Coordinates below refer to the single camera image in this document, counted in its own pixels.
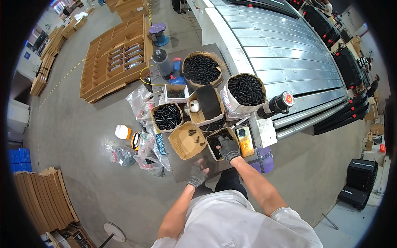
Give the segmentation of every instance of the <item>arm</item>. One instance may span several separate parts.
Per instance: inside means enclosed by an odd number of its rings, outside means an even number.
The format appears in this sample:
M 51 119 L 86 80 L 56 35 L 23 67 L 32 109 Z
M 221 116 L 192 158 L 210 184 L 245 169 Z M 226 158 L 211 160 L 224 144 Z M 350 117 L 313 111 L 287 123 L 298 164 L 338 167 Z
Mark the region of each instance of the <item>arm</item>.
M 201 158 L 193 165 L 185 189 L 161 222 L 157 239 L 166 237 L 179 238 L 185 224 L 187 209 L 189 208 L 193 194 L 196 188 L 204 183 L 207 173 L 210 170 L 209 168 L 203 169 L 201 165 L 203 161 L 204 159 Z
M 267 216 L 270 216 L 279 208 L 288 206 L 276 188 L 262 174 L 245 162 L 235 141 L 228 137 L 219 137 L 219 142 L 221 145 L 216 148 L 240 173 L 252 196 L 258 201 Z
M 164 216 L 160 229 L 158 230 L 157 239 L 165 237 L 179 238 L 179 234 L 185 224 L 186 212 L 195 190 L 196 188 L 194 186 L 190 184 L 186 185 L 181 196 Z
M 241 157 L 230 161 L 243 178 L 245 185 L 267 216 L 282 207 L 288 207 L 277 189 Z

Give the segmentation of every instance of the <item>black pants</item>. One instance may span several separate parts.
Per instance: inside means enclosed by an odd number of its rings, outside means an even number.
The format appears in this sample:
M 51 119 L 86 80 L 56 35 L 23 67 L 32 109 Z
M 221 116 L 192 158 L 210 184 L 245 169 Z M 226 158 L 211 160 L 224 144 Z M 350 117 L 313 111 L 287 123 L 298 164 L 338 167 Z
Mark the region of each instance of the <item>black pants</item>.
M 248 199 L 247 191 L 245 190 L 244 186 L 241 185 L 239 173 L 235 168 L 222 171 L 221 177 L 215 186 L 215 192 L 224 191 L 227 189 L 237 190 L 242 193 L 246 199 Z M 205 187 L 205 183 L 203 183 L 197 187 L 192 199 L 210 193 L 213 193 L 213 191 L 210 188 Z
M 174 8 L 174 10 L 180 9 L 181 0 L 171 0 L 171 2 L 172 2 L 172 7 Z

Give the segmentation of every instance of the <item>metal pole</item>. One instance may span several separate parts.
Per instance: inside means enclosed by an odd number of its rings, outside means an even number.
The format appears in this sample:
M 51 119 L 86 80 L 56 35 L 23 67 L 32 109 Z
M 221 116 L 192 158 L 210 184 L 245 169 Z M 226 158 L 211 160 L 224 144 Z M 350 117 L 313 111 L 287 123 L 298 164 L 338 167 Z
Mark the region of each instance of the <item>metal pole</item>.
M 335 227 L 335 229 L 336 230 L 338 230 L 339 228 L 338 228 L 338 226 L 337 225 L 335 225 L 335 223 L 334 222 L 332 222 L 329 218 L 328 218 L 328 216 L 326 215 L 326 214 L 324 214 L 324 213 L 322 213 L 322 215 L 329 221 L 329 222 L 331 222 L 331 224 Z
M 99 248 L 103 248 L 103 247 L 109 242 L 109 240 L 110 240 L 113 236 L 114 236 L 114 233 L 112 233 L 112 234 L 108 237 L 108 239 L 106 239 L 105 242 L 103 242 L 103 244 L 100 245 Z

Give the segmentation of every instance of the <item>floor marking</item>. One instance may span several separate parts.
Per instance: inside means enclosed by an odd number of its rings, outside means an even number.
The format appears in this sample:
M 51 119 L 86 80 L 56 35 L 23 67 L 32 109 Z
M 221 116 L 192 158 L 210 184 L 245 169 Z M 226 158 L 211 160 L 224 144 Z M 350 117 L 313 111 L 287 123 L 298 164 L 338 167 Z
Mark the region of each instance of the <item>floor marking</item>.
M 82 60 L 81 62 L 79 62 L 75 67 L 73 67 L 73 69 L 70 70 L 70 72 L 72 72 L 74 69 L 76 69 L 76 67 L 79 66 L 82 62 L 84 62 L 84 60 L 85 60 L 85 59 L 83 59 L 83 60 Z M 66 78 L 66 76 L 68 76 L 70 72 L 68 72 L 68 73 L 63 77 L 63 79 Z M 47 100 L 47 98 L 49 97 L 49 95 L 55 90 L 56 87 L 58 87 L 58 85 L 62 82 L 63 79 L 61 79 L 61 81 L 59 81 L 59 82 L 55 85 L 55 87 L 50 91 L 50 93 L 47 95 L 47 97 L 46 97 L 46 98 L 44 99 L 44 101 L 41 103 L 39 109 L 41 108 L 41 106 L 43 106 L 43 104 L 45 103 L 45 101 Z

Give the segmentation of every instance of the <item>hand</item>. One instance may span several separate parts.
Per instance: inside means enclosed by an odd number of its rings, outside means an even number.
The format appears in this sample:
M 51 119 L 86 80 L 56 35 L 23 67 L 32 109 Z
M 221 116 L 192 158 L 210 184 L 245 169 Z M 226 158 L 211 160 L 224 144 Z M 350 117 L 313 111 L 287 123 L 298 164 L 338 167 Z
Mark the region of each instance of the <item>hand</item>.
M 230 140 L 229 137 L 219 136 L 220 146 L 216 146 L 219 149 L 222 157 L 224 157 L 229 163 L 235 157 L 241 156 L 240 148 L 234 140 Z
M 204 161 L 204 159 L 199 159 L 195 162 L 195 164 L 192 167 L 192 170 L 190 171 L 189 174 L 189 179 L 187 180 L 187 184 L 192 185 L 194 188 L 197 188 L 203 182 L 205 182 L 205 178 L 207 177 L 207 173 L 210 171 L 209 168 L 203 169 L 201 163 Z

